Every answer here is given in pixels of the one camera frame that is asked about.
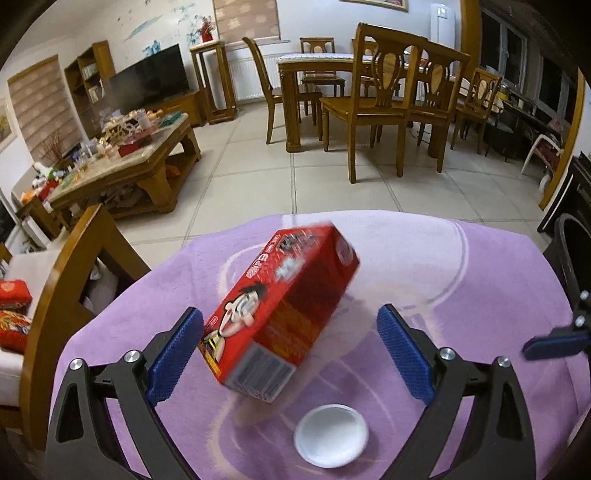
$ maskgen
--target barcode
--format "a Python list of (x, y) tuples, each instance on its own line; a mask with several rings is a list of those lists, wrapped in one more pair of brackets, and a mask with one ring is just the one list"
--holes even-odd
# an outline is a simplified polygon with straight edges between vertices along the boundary
[(253, 343), (226, 381), (251, 397), (268, 403), (275, 400), (296, 368), (257, 343)]

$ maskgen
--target blue gripper pad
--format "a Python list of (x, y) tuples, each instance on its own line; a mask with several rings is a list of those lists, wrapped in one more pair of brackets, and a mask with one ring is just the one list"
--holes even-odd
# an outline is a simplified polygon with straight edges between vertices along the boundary
[(535, 337), (529, 340), (521, 352), (526, 360), (546, 360), (577, 355), (591, 343), (585, 331), (573, 332), (564, 336)]
[(190, 312), (176, 333), (158, 355), (148, 372), (146, 398), (156, 406), (170, 398), (187, 362), (203, 335), (203, 315), (197, 309)]
[(383, 306), (378, 312), (378, 333), (384, 342), (408, 391), (414, 398), (429, 405), (435, 396), (431, 367), (397, 316)]

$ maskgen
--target white wall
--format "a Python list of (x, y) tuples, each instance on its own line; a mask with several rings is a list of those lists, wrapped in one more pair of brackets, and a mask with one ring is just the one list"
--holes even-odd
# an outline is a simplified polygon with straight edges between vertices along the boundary
[[(337, 51), (351, 52), (351, 39), (360, 21), (428, 37), (431, 3), (431, 0), (410, 0), (406, 13), (339, 0), (277, 0), (281, 39), (289, 43), (266, 45), (261, 50), (263, 54), (289, 53), (299, 51), (300, 37), (334, 36)], [(459, 48), (461, 0), (444, 0), (443, 3), (456, 12), (456, 48)], [(195, 86), (187, 41), (187, 34), (194, 31), (191, 22), (195, 15), (214, 18), (212, 0), (160, 0), (147, 4), (138, 0), (120, 0), (92, 18), (79, 32), (78, 42), (90, 45), (94, 41), (108, 40), (117, 72), (141, 60), (143, 49), (154, 40), (159, 41), (162, 48), (179, 43), (189, 82)], [(134, 34), (134, 30), (145, 22), (151, 23)], [(230, 61), (246, 56), (249, 53), (245, 48), (228, 55)]]
[(15, 50), (0, 70), (0, 98), (4, 97), (7, 100), (9, 114), (18, 133), (17, 138), (0, 153), (0, 190), (2, 190), (2, 193), (7, 199), (11, 198), (10, 191), (13, 185), (33, 163), (33, 158), (22, 138), (14, 111), (12, 110), (12, 103), (8, 93), (8, 79), (27, 67), (56, 54), (59, 56), (60, 66), (63, 69), (82, 53), (83, 50), (84, 48), (80, 48), (79, 44), (76, 43), (76, 39), (72, 35), (68, 35), (40, 44), (29, 50), (21, 51), (20, 53), (18, 50)]

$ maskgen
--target white lid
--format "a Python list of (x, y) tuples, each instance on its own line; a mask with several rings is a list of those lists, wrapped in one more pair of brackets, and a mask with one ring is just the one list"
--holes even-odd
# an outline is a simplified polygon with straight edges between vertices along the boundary
[(322, 405), (309, 411), (295, 428), (295, 449), (321, 468), (337, 468), (365, 450), (369, 428), (361, 414), (345, 405)]

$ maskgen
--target white cushion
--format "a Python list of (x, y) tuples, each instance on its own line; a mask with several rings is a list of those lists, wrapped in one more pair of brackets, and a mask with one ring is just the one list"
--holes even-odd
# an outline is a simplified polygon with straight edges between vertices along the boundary
[[(33, 302), (27, 310), (27, 317), (31, 320), (35, 315), (43, 287), (59, 254), (59, 252), (45, 251), (14, 255), (8, 264), (5, 279), (24, 280), (33, 297)], [(0, 348), (0, 405), (18, 407), (23, 359), (24, 357), (20, 353)]]
[(0, 347), (0, 405), (18, 407), (24, 357)]
[[(33, 320), (39, 298), (55, 264), (59, 250), (46, 250), (32, 254), (15, 255), (8, 264), (6, 280), (24, 280), (33, 301), (27, 317)], [(100, 279), (91, 280), (85, 306), (98, 315), (113, 300), (117, 289), (117, 277), (102, 263), (98, 263)], [(20, 353), (0, 348), (0, 405), (19, 406), (20, 378), (24, 357)]]

